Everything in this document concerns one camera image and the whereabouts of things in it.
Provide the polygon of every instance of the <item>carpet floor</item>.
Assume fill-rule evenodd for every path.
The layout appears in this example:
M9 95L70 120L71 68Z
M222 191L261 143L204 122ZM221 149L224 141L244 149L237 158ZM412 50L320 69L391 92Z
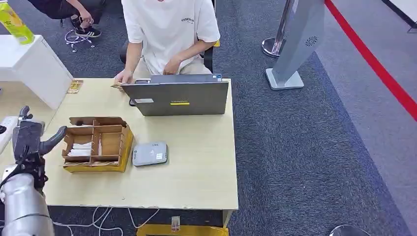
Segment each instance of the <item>carpet floor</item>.
M75 54L63 43L65 29L58 21L24 0L12 6L74 77L108 78L122 69L117 51L126 33L119 2L107 6L97 47L87 45ZM303 89L270 90L264 70L274 60L260 45L275 34L282 9L283 1L218 1L222 39L214 70L232 78L235 113L239 211L229 224L231 235L325 236L340 224L375 236L411 235L317 55L299 69ZM89 224L93 208L50 210L55 221ZM153 210L132 212L139 224ZM221 224L218 211L169 210L149 223L169 223L173 215L181 215L182 224ZM122 227L125 235L135 232L126 209L113 209L104 226ZM97 235L94 228L74 227L74 232ZM56 233L70 235L65 227L56 227Z

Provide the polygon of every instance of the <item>leg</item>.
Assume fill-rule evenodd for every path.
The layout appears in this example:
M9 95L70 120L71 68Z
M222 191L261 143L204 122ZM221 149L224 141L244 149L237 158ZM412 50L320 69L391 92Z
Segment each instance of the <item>leg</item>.
M190 64L186 65L183 69L181 69L179 73L182 75L212 74L211 71L204 66L202 58L194 59Z
M51 19L66 19L70 18L74 14L79 14L77 9L65 0L63 0L59 6L56 7L56 10L45 12L45 14Z
M233 210L223 210L223 228L227 228L230 217L232 217Z
M149 79L149 78L150 78L150 72L148 70L148 67L145 64L145 61L143 59L140 59L138 66L133 72L133 81L140 80L140 79Z

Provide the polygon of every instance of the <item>white t-shirt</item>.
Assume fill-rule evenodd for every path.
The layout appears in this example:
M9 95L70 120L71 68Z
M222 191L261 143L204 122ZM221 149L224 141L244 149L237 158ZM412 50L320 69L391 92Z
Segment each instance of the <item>white t-shirt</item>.
M129 42L143 42L142 59L152 75L197 40L220 38L211 0L121 0ZM181 63L179 69L195 57Z

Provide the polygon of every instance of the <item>red line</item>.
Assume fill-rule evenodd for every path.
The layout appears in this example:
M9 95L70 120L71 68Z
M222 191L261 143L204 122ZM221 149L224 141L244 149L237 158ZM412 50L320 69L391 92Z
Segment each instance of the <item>red line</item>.
M331 0L325 0L327 8L330 10L340 27L345 34L350 38L351 42L355 45L356 49L360 52L362 57L368 62L371 68L379 76L385 86L391 91L391 93L397 98L401 105L407 110L408 113L417 121L417 103L405 92L405 90L397 83L397 81L388 73L388 71L382 66L378 59L372 54L372 52L366 47L364 42L359 38L356 32L352 29L346 19L337 10L336 6Z

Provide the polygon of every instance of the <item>desk surface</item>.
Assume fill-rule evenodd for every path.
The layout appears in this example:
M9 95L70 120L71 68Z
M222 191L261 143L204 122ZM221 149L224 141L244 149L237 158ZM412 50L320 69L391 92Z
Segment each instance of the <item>desk surface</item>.
M25 105L30 107L33 118L45 122L46 127L56 110L48 107L28 87L21 82L0 82L0 122L7 116L18 116ZM0 150L0 173L6 165L14 164L11 142L3 152Z
M45 156L49 205L174 209L237 209L235 141L231 88L222 116L144 117L128 105L128 96L111 88L112 79L85 79L78 94L68 94L44 139L69 117L120 116L135 143L166 141L167 164L126 172L69 173L62 168L61 142Z

